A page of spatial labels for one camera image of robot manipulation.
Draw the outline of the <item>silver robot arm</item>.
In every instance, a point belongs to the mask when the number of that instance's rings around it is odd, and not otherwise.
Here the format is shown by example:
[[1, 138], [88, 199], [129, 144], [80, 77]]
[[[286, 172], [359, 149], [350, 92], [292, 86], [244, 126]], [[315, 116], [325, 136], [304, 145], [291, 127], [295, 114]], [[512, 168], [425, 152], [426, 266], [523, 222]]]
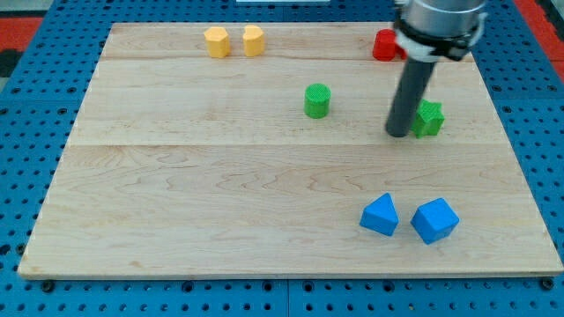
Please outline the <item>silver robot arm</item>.
[[485, 31], [486, 0], [397, 0], [393, 28], [408, 57], [459, 62]]

